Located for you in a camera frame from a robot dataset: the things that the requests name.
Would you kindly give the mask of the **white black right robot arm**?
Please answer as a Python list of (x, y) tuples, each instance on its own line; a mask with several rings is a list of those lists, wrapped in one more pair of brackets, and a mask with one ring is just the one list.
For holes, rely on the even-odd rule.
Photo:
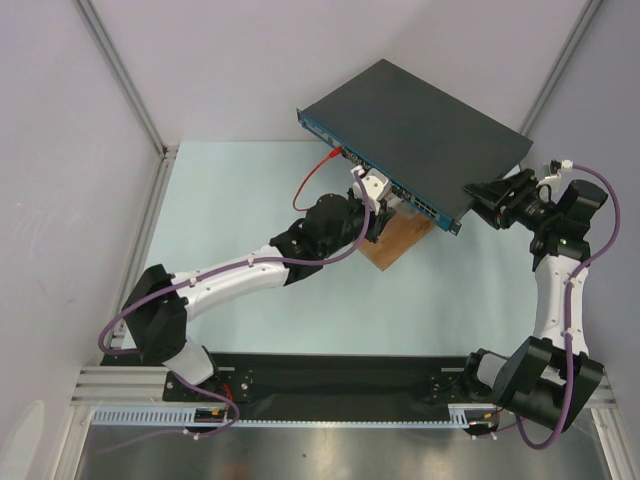
[(473, 210), (497, 230), (519, 223), (532, 232), (529, 250), (537, 286), (534, 330), (510, 356), (486, 349), (469, 355), (460, 388), (474, 402), (492, 403), (554, 434), (565, 431), (604, 374), (590, 359), (582, 328), (582, 295), (596, 259), (586, 235), (608, 193), (573, 180), (558, 201), (542, 197), (558, 186), (555, 172), (539, 180), (527, 169), (508, 178), (469, 184)]

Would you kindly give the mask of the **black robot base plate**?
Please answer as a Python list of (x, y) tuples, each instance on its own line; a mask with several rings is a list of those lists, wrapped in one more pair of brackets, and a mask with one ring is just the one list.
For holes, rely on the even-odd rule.
[(216, 372), (202, 388), (228, 393), (260, 417), (416, 419), (450, 404), (489, 404), (487, 388), (470, 383), (458, 356), (362, 356), (214, 353)]

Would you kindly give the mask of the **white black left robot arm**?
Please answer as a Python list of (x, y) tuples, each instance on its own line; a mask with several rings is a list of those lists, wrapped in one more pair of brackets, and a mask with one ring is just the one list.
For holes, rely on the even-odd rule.
[(377, 241), (395, 212), (386, 201), (372, 207), (356, 197), (325, 194), (287, 230), (258, 250), (205, 270), (169, 273), (147, 268), (124, 307), (134, 351), (145, 366), (165, 366), (199, 400), (214, 397), (220, 376), (204, 347), (187, 335), (190, 321), (215, 306), (268, 288), (285, 287)]

